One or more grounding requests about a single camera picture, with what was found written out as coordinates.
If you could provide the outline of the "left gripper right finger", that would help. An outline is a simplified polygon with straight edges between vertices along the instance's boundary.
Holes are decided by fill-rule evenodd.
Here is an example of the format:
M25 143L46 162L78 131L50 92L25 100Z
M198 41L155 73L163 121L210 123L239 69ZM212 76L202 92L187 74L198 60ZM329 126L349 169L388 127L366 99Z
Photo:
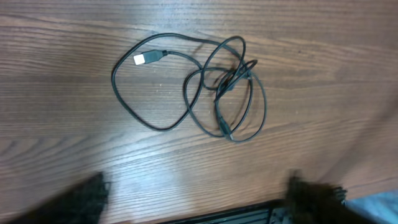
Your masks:
M371 219L347 207L346 194L341 186L307 182L299 170L293 170L284 201L294 223L372 224Z

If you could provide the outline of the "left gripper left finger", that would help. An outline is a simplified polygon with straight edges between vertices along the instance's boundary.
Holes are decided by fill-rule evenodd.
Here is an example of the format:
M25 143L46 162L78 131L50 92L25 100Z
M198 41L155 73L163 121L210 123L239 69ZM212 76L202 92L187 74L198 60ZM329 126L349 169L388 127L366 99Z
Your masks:
M9 224L97 224L108 204L110 183L102 172L9 220Z

